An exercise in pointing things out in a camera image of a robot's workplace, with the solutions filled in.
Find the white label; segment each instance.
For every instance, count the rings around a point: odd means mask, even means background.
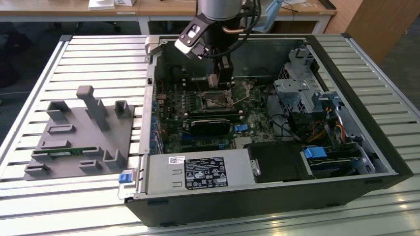
[[[135,15],[135,12],[131,11],[118,11],[118,15]]]
[[[68,151],[50,153],[50,156],[70,156],[72,155]]]
[[[171,156],[170,164],[184,164],[186,156]]]

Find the slotted metal surface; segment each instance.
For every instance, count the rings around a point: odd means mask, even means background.
[[[11,144],[2,146],[0,235],[412,235],[420,229],[420,124],[418,111],[400,96],[363,51],[340,35],[318,36],[326,50],[415,176],[375,191],[348,205],[318,210],[203,222],[168,228],[146,227],[118,198],[118,175],[24,181],[48,115],[48,101],[66,99],[70,107],[79,85],[91,84],[104,105],[127,100],[136,106],[128,165],[138,165],[146,85],[144,36],[75,36],[60,42],[28,115],[12,128]],[[335,90],[328,74],[326,84]]]

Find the blue connector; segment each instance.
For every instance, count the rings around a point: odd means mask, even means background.
[[[243,132],[246,130],[248,130],[248,125],[247,124],[235,126],[235,132]]]
[[[132,183],[132,173],[122,173],[119,177],[120,183]]]
[[[304,151],[304,156],[307,157],[307,159],[311,158],[326,158],[327,157],[327,153],[323,147],[308,147]]]

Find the motherboard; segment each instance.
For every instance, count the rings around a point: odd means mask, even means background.
[[[158,88],[164,153],[236,149],[276,140],[262,99],[267,85],[234,79],[230,89],[210,90],[200,79],[187,80],[190,88],[187,83]]]

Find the warning label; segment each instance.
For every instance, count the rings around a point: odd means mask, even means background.
[[[184,160],[188,190],[228,186],[223,157]]]

